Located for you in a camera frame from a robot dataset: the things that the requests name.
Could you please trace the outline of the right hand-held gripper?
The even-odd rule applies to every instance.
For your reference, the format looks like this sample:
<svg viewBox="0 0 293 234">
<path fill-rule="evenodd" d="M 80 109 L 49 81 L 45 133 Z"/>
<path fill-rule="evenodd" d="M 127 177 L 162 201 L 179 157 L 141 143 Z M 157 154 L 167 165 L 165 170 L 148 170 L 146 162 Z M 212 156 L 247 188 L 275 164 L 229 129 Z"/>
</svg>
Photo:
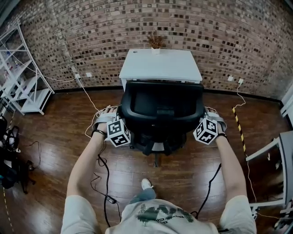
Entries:
<svg viewBox="0 0 293 234">
<path fill-rule="evenodd" d="M 219 134 L 217 122 L 220 122 L 225 132 L 227 124 L 224 119 L 219 116 L 218 112 L 211 107 L 205 107 L 203 116 L 200 118 L 199 125 L 193 132 L 196 141 L 209 145 Z"/>
</svg>

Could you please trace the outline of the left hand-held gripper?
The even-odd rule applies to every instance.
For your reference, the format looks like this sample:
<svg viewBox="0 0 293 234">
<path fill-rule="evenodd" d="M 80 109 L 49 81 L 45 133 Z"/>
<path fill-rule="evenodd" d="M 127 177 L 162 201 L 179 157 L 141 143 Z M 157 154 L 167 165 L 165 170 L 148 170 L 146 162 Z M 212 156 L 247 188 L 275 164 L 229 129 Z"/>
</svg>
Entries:
<svg viewBox="0 0 293 234">
<path fill-rule="evenodd" d="M 101 114 L 105 109 L 116 107 L 116 112 Z M 114 147 L 120 147 L 130 144 L 131 134 L 127 129 L 124 120 L 119 115 L 117 106 L 107 106 L 96 114 L 96 119 L 92 125 L 92 134 L 94 132 L 101 133 L 106 141 L 110 141 Z M 99 123 L 105 122 L 107 124 L 107 132 L 97 129 Z"/>
</svg>

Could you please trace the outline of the person's left hand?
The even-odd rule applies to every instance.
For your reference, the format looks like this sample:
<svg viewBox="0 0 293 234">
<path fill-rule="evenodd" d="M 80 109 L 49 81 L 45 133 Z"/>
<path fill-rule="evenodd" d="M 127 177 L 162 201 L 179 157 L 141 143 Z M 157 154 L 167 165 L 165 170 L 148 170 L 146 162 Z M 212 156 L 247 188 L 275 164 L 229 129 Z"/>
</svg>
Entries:
<svg viewBox="0 0 293 234">
<path fill-rule="evenodd" d="M 113 112 L 116 112 L 116 109 L 117 109 L 116 107 L 107 108 L 103 112 L 101 112 L 101 114 L 113 113 Z M 107 124 L 105 122 L 99 123 L 97 129 L 106 133 L 107 132 Z"/>
</svg>

